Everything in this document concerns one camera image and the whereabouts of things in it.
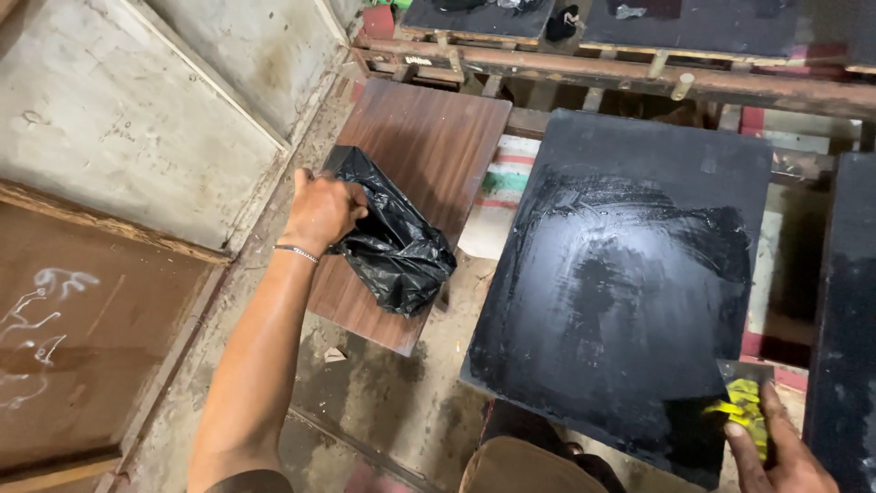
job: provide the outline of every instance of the rusty metal frame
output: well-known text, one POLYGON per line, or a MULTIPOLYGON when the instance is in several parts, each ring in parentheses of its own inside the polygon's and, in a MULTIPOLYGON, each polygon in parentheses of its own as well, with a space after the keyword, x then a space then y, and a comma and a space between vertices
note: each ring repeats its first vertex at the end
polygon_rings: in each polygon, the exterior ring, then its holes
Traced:
MULTIPOLYGON (((436 43, 360 37, 351 48, 360 64, 392 66, 415 63, 434 73, 452 73, 446 50, 436 43)), ((682 74, 694 82, 687 97, 725 104, 741 104, 784 111, 799 111, 840 118, 876 120, 876 86, 866 83, 759 75, 711 68, 668 65, 649 78, 648 63, 544 54, 500 48, 456 45, 462 71, 550 80, 600 88, 624 89, 670 96, 682 74)))

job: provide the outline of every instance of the hand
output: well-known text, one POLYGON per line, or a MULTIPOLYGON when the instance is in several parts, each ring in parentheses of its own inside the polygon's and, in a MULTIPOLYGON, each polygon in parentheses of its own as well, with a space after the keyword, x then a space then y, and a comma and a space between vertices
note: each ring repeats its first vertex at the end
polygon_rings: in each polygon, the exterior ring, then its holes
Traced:
POLYGON ((362 185, 327 176, 314 178, 309 169, 296 169, 295 198, 278 244, 298 247, 319 258, 353 229, 357 219, 367 215, 368 200, 362 185))
POLYGON ((803 445, 771 383, 760 387, 760 404, 766 429, 775 443, 774 468, 764 471, 758 450, 742 425, 731 421, 724 428, 736 459, 742 493, 839 493, 836 482, 803 445))

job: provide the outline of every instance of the plastic wrapper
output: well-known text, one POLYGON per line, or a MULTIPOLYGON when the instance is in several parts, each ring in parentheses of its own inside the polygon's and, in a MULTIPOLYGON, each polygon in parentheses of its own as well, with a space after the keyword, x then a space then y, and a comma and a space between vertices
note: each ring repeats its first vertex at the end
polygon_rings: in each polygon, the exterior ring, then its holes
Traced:
POLYGON ((347 259, 380 308, 416 316, 456 269, 447 238, 362 149, 335 146, 324 169, 338 180, 361 184, 368 197, 368 217, 359 219, 328 253, 347 259))

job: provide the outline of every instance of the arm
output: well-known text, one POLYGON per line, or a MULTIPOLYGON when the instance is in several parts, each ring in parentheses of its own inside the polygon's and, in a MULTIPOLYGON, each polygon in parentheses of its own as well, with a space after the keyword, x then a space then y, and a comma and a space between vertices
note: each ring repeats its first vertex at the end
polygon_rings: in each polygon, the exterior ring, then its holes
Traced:
POLYGON ((725 428, 742 493, 839 493, 836 482, 800 440, 771 383, 760 388, 760 405, 775 444, 774 468, 764 470, 758 449, 742 425, 729 422, 725 428))
MULTIPOLYGON (((295 172, 295 199, 280 245, 317 258, 368 211, 362 187, 295 172)), ((301 323, 316 265, 274 250, 265 276, 225 347, 188 467, 189 493, 245 471, 281 471, 277 446, 292 399, 301 323)))

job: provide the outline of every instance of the dirty floor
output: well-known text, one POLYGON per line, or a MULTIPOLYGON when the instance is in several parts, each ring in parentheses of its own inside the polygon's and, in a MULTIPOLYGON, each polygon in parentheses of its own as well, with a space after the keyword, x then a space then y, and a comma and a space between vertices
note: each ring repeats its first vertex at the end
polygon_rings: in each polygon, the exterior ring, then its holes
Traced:
MULTIPOLYGON (((120 492, 185 490, 187 457, 211 376, 285 223, 293 169, 321 165, 352 108, 340 93, 339 87, 329 93, 231 268, 128 470, 131 483, 120 492)), ((432 311, 411 358, 306 316, 293 401, 280 440, 283 466, 296 491, 456 491, 474 453, 479 411, 487 398, 459 382, 457 375, 496 267, 495 261, 463 253, 458 258, 449 310, 432 311), (331 347, 347 360, 324 363, 331 347)), ((781 393, 799 425, 800 395, 791 389, 781 393)), ((700 490, 585 437, 570 437, 603 456, 631 493, 700 490)), ((730 462, 720 491, 738 491, 730 462)))

